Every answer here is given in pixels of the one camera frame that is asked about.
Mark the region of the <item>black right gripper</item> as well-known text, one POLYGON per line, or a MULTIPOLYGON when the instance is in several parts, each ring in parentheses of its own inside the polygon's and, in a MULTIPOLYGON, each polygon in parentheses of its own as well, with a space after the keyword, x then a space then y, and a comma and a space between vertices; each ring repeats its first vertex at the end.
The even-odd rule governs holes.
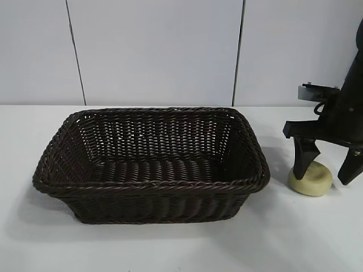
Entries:
POLYGON ((293 173, 304 177, 308 167, 320 154, 315 140, 349 147, 338 172, 338 179, 348 185, 362 173, 362 59, 355 58, 341 89, 303 84, 298 97, 318 105, 317 120, 287 121, 283 128, 286 138, 294 138, 293 173))

